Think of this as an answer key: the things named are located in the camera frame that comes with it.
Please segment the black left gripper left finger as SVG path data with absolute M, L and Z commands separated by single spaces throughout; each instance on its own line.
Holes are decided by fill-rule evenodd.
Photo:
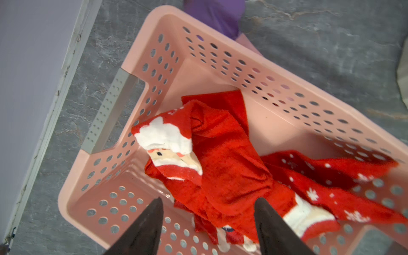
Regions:
M 156 198 L 104 254 L 157 255 L 163 219 L 163 201 Z

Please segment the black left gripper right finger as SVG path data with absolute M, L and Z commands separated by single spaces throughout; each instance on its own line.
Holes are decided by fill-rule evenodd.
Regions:
M 265 198 L 255 202 L 255 222 L 262 255 L 313 255 Z

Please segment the red snowman sock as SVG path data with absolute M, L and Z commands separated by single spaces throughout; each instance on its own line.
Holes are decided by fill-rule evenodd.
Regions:
M 250 238 L 240 234 L 229 225 L 216 228 L 211 222 L 194 215 L 192 226 L 196 232 L 207 233 L 212 244 L 217 245 L 221 252 L 228 252 L 231 245 L 240 245 L 246 252 L 255 252 L 257 250 L 257 245 Z

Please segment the red santa sock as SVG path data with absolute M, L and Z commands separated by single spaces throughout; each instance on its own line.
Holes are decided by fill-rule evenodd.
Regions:
M 201 185 L 203 168 L 193 152 L 187 109 L 181 107 L 157 115 L 134 126 L 131 132 L 165 178 Z

